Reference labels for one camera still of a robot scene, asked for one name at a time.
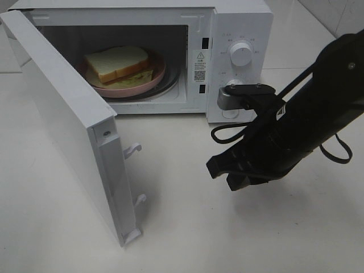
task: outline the table surface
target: table surface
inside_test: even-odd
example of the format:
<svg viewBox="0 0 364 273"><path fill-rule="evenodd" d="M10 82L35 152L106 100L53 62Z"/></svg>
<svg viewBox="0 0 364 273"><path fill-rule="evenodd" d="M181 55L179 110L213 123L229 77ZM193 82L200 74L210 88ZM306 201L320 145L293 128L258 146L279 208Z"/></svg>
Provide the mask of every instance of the table surface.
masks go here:
<svg viewBox="0 0 364 273"><path fill-rule="evenodd" d="M262 82L281 90L333 38L296 1L268 4L275 19ZM0 56L6 50L0 38ZM143 235L122 249L48 136L22 75L8 73L17 67L7 56L0 272L362 272L364 118L340 133L354 151L347 166L315 151L284 179L231 192L205 167L228 146L211 140L204 115L117 117L124 147L143 145L127 168L133 195L148 198L136 210ZM334 141L325 147L342 153Z"/></svg>

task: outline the white microwave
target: white microwave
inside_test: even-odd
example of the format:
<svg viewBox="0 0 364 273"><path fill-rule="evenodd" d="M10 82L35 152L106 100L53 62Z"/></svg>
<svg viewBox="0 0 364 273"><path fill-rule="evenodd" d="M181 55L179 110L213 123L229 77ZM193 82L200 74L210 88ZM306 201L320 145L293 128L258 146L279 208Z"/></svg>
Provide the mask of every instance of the white microwave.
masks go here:
<svg viewBox="0 0 364 273"><path fill-rule="evenodd" d="M124 164L140 147L122 150L114 117L251 120L253 111L221 110L218 92L259 82L272 18L264 0L19 0L0 15L40 114L121 245L140 234ZM77 65L124 45L163 55L164 77L139 96L102 98Z"/></svg>

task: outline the microwave door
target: microwave door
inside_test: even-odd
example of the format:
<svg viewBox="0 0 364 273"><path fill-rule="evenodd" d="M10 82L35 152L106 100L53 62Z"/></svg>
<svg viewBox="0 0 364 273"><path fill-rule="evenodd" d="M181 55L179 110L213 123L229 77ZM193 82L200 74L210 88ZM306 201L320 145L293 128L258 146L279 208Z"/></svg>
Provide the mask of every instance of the microwave door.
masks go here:
<svg viewBox="0 0 364 273"><path fill-rule="evenodd" d="M47 129L98 215L124 245L140 232L116 113L20 11L0 18Z"/></svg>

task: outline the plate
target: plate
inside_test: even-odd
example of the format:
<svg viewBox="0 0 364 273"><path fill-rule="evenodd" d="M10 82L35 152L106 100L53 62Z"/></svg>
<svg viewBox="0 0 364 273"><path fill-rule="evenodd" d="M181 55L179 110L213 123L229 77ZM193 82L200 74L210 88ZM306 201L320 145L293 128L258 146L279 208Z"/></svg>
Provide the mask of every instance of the plate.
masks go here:
<svg viewBox="0 0 364 273"><path fill-rule="evenodd" d="M160 81L164 77L164 74L166 72L166 63L164 62L164 58L162 55L148 49L144 50L147 51L150 58L150 65L146 70L153 69L151 81L145 84L123 89L102 88L102 87L97 87L90 83L89 84L96 90L98 94L106 98L126 98L126 97L136 96L139 94L143 94L151 90L152 88L156 87L157 84L160 83ZM77 67L77 70L82 75L82 77L86 79L85 75L88 70L88 65L85 61Z"/></svg>

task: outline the timer knob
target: timer knob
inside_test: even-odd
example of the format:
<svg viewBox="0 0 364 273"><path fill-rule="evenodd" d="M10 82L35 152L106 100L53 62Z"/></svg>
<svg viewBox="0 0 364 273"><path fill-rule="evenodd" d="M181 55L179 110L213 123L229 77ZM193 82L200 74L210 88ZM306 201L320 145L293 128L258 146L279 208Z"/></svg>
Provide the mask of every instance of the timer knob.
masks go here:
<svg viewBox="0 0 364 273"><path fill-rule="evenodd" d="M248 42L237 41L230 47L231 62L237 67L243 67L250 63L252 58L252 47Z"/></svg>

